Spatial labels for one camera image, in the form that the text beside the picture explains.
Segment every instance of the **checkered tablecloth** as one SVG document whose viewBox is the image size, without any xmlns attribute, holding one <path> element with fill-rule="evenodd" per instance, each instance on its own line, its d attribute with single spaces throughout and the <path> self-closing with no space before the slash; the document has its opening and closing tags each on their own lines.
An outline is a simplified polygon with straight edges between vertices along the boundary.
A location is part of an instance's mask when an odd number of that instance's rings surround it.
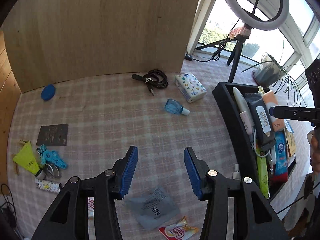
<svg viewBox="0 0 320 240">
<path fill-rule="evenodd" d="M 240 64 L 235 83 L 254 84 L 251 71 L 241 74 Z M 139 150 L 139 161 L 126 197 L 137 197 L 161 185 L 172 197 L 181 214 L 167 224 L 186 215 L 189 224 L 200 229 L 207 202 L 200 202 L 193 194 L 183 161 L 183 150 L 191 146 L 199 159 L 205 160 L 226 177 L 231 177 L 236 156 L 231 140 L 212 95 L 219 81 L 226 82 L 230 73 L 226 59 L 210 63 L 184 61 L 181 72 L 192 72 L 208 90 L 207 95 L 194 103 L 187 103 L 173 83 L 174 75 L 167 73 L 169 86 L 155 89 L 131 79 L 131 74 L 87 77 L 55 84 L 56 94 L 48 102 L 40 98 L 36 89 L 21 95 L 15 109 L 8 143 L 8 183 L 17 209 L 18 226 L 31 238 L 42 216 L 56 194 L 36 188 L 34 177 L 23 168 L 20 176 L 13 172 L 10 155 L 17 153 L 20 138 L 31 140 L 36 152 L 36 140 L 42 125 L 67 123 L 66 147 L 48 147 L 59 152 L 68 163 L 58 179 L 64 185 L 70 177 L 95 177 L 123 158 L 130 145 Z M 163 110 L 168 98 L 178 100 L 190 110 L 189 116 L 169 114 Z M 286 95 L 279 93 L 281 104 Z M 297 162 L 289 182 L 273 201 L 275 210 L 283 207 L 297 183 L 297 176 L 305 166 L 309 147 L 306 133 L 310 126 L 291 121 L 295 130 Z M 233 207 L 229 205 L 228 238 L 232 237 Z M 123 201 L 116 201 L 117 215 L 123 239 L 164 239 L 158 230 L 145 231 Z M 94 239 L 93 222 L 89 223 L 90 238 Z M 191 239 L 199 239 L 200 233 Z"/>
</svg>

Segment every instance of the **white tissue package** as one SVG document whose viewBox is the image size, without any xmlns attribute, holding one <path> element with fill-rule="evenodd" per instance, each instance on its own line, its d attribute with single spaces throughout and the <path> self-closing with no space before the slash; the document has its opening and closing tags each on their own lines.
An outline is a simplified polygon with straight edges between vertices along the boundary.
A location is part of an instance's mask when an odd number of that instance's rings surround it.
<svg viewBox="0 0 320 240">
<path fill-rule="evenodd" d="M 175 76 L 174 83 L 189 103 L 203 98 L 207 93 L 207 90 L 191 72 Z"/>
</svg>

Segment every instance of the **blue lid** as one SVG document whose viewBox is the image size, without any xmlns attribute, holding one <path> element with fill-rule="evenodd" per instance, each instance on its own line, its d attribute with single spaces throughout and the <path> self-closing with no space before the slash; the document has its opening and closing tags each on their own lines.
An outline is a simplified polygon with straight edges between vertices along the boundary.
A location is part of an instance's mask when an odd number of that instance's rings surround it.
<svg viewBox="0 0 320 240">
<path fill-rule="evenodd" d="M 47 85 L 41 92 L 41 98 L 44 101 L 48 101 L 53 98 L 56 92 L 56 88 L 53 85 Z"/>
</svg>

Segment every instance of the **black storage box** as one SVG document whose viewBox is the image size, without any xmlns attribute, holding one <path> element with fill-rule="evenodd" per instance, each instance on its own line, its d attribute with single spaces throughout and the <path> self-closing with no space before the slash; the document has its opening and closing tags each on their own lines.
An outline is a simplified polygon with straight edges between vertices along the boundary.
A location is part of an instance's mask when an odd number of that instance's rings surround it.
<svg viewBox="0 0 320 240">
<path fill-rule="evenodd" d="M 237 162 L 239 164 L 241 177 L 249 177 L 259 186 L 256 155 L 252 151 L 249 137 L 245 131 L 244 125 L 242 124 L 242 120 L 239 115 L 240 112 L 232 91 L 233 87 L 236 87 L 242 94 L 257 93 L 259 88 L 251 85 L 219 82 L 212 91 L 228 129 Z M 288 177 L 292 174 L 295 166 L 296 160 L 294 160 L 288 167 Z M 284 183 L 276 183 L 270 186 L 269 201 L 276 196 L 283 185 Z"/>
</svg>

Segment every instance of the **blue bottle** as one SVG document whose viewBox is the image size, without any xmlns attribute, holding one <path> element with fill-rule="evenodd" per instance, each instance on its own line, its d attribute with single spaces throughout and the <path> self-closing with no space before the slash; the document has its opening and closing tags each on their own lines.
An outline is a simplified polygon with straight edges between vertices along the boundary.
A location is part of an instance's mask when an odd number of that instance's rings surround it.
<svg viewBox="0 0 320 240">
<path fill-rule="evenodd" d="M 172 114 L 184 114 L 188 115 L 190 111 L 186 108 L 183 108 L 182 105 L 176 100 L 171 98 L 168 99 L 167 103 L 165 104 L 164 109 Z"/>
</svg>

